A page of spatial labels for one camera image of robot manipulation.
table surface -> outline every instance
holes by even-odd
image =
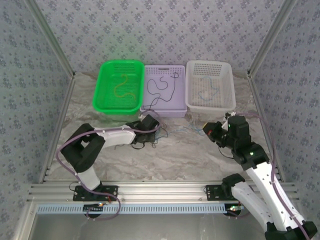
[[[249,83],[246,79],[234,77],[237,112],[256,112]],[[63,122],[58,146],[61,146],[84,123],[94,128],[118,127],[138,119],[138,115],[105,115],[92,107],[97,75],[76,73],[75,85]],[[248,179],[240,165],[233,159],[222,156],[216,144],[195,129],[201,129],[206,122],[221,121],[221,116],[187,112],[184,118],[163,118],[168,137],[161,130],[157,133],[155,148],[146,144],[141,150],[131,145],[103,148],[98,155],[94,169],[101,180],[214,180],[240,173]],[[256,118],[247,118],[252,140],[260,144],[269,154],[261,123]],[[231,156],[227,148],[221,151]],[[54,159],[46,180],[73,180]]]

metal bracket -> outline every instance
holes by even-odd
[[[118,196],[118,189],[119,187],[115,185],[114,186],[103,185],[101,189],[99,189],[99,192]],[[87,190],[85,190],[82,186],[76,186],[74,189],[73,201],[75,202],[92,202],[92,201],[115,202],[116,200],[113,197],[92,194]]]
[[[206,185],[205,194],[208,201],[236,201],[233,196],[226,196],[221,185]]]

